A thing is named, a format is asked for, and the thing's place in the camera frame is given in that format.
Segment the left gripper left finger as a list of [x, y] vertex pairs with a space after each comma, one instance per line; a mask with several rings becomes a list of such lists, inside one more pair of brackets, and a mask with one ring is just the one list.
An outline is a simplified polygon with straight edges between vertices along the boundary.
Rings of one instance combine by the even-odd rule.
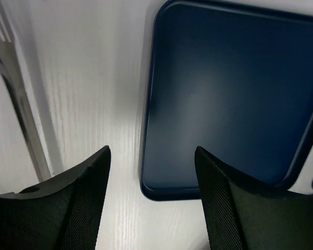
[[95, 249], [110, 165], [105, 146], [44, 182], [0, 195], [0, 249]]

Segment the silver metal tongs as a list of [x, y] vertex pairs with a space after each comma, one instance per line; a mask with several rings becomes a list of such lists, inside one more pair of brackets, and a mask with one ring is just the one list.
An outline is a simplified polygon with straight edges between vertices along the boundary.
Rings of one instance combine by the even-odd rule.
[[39, 182], [51, 177], [28, 100], [17, 53], [13, 44], [0, 43], [0, 74], [13, 104]]

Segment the blue tin lid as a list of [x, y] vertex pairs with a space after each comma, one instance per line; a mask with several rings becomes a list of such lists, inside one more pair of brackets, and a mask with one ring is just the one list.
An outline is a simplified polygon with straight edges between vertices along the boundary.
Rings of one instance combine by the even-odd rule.
[[168, 1], [153, 24], [140, 187], [200, 197], [198, 146], [289, 189], [313, 146], [313, 16], [224, 1]]

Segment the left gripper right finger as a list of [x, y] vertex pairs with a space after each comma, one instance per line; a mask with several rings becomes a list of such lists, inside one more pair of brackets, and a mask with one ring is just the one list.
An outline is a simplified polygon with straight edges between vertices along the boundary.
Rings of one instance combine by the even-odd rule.
[[195, 169], [211, 249], [313, 249], [313, 194], [263, 183], [202, 147]]

